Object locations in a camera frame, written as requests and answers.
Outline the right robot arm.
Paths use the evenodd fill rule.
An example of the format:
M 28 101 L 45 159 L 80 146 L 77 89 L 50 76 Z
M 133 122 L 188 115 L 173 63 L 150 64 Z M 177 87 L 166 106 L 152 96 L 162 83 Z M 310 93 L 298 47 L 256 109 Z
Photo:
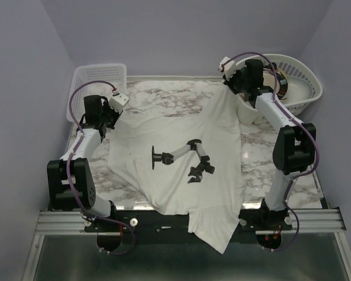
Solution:
M 287 78 L 267 58 L 246 59 L 243 67 L 239 67 L 233 59 L 225 57 L 219 70 L 224 84 L 234 94 L 243 94 L 245 101 L 263 114 L 277 132 L 272 154 L 276 172 L 270 191 L 258 210 L 241 216 L 242 220 L 256 220 L 262 228 L 271 229 L 286 220 L 287 200 L 294 183 L 317 161 L 316 128 L 303 123 L 281 104 Z

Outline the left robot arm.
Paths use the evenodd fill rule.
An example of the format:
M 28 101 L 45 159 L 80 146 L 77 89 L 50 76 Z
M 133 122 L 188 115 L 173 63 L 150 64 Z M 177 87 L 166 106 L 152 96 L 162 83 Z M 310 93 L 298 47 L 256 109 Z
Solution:
M 89 161 L 106 137 L 114 129 L 129 97 L 123 93 L 111 98 L 100 95 L 84 97 L 85 113 L 78 120 L 77 135 L 68 151 L 47 164 L 50 206 L 53 210 L 80 209 L 89 217 L 98 217 L 98 225 L 105 231 L 117 227 L 114 204 L 97 195 Z

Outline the white printed t shirt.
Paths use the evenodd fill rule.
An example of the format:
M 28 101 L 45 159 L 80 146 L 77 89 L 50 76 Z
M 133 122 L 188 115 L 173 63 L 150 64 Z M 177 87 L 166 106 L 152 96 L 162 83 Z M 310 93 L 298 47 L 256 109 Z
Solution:
M 245 197 L 241 172 L 241 133 L 235 96 L 221 86 L 202 111 L 182 117 L 124 113 L 110 137 L 108 167 L 142 192 L 163 215 L 187 215 L 188 232 L 224 253 L 239 223 Z M 189 172 L 199 163 L 195 151 L 170 165 L 152 163 L 152 152 L 173 153 L 199 139 L 214 167 L 199 182 Z

